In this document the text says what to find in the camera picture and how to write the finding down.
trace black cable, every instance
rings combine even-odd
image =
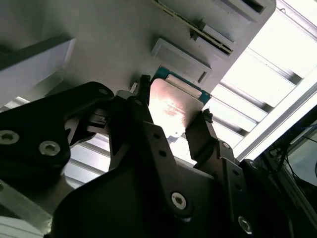
[[[312,141],[312,142],[317,143],[316,140],[313,140],[313,139],[311,139],[311,138],[309,138],[309,137],[306,137],[306,136],[302,136],[302,137],[305,138],[305,139],[307,139],[307,140],[310,140],[310,141]],[[316,162],[316,164],[315,164],[315,176],[316,176],[316,178],[317,178],[317,162]]]
[[[310,139],[309,137],[306,137],[306,136],[302,136],[302,137],[305,138],[305,139],[307,139],[307,140],[310,140],[310,141],[312,141],[312,142],[317,143],[317,140]]]
[[[291,172],[292,172],[292,175],[293,175],[294,179],[295,179],[295,177],[299,178],[298,175],[294,172],[294,170],[293,170],[291,164],[289,163],[288,153],[286,154],[286,162],[287,162],[289,168],[291,169]]]
[[[283,155],[282,155],[281,160],[279,161],[279,163],[277,165],[277,168],[275,170],[273,170],[273,171],[269,171],[270,174],[275,175],[278,172],[280,172],[280,170],[283,167],[284,161],[286,160],[286,156],[287,156],[287,148],[284,149]]]
[[[311,128],[311,127],[315,127],[315,126],[317,126],[317,124],[312,124],[312,125],[309,125],[309,126],[302,127],[302,129],[307,129],[307,128]]]

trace blue circuit board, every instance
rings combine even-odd
[[[205,90],[201,89],[200,87],[198,87],[197,85],[193,84],[192,82],[186,80],[185,78],[179,76],[178,74],[170,71],[168,68],[165,68],[163,66],[160,66],[156,73],[153,76],[153,80],[157,79],[157,78],[161,78],[161,79],[166,79],[168,77],[168,75],[171,74],[174,77],[182,80],[183,82],[185,82],[186,84],[190,85],[191,87],[199,90],[202,94],[199,97],[199,101],[201,101],[204,105],[209,101],[209,99],[211,98],[211,94],[206,92]]]

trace metal plate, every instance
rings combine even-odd
[[[204,104],[163,79],[151,85],[149,109],[155,124],[161,126],[166,137],[180,137]]]

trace gray plastic part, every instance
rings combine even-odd
[[[162,60],[163,65],[168,64],[171,71],[198,84],[203,83],[212,73],[206,63],[162,38],[158,39],[151,54]]]
[[[54,37],[0,57],[0,106],[24,95],[61,69],[70,59],[75,39]]]

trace black mechanical arm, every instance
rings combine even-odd
[[[218,140],[212,115],[186,129],[190,168],[153,123],[149,95],[143,75],[134,95],[90,82],[0,114],[0,179],[29,193],[55,185],[72,146],[109,135],[109,172],[62,200],[47,236],[291,237],[289,207],[264,170]]]

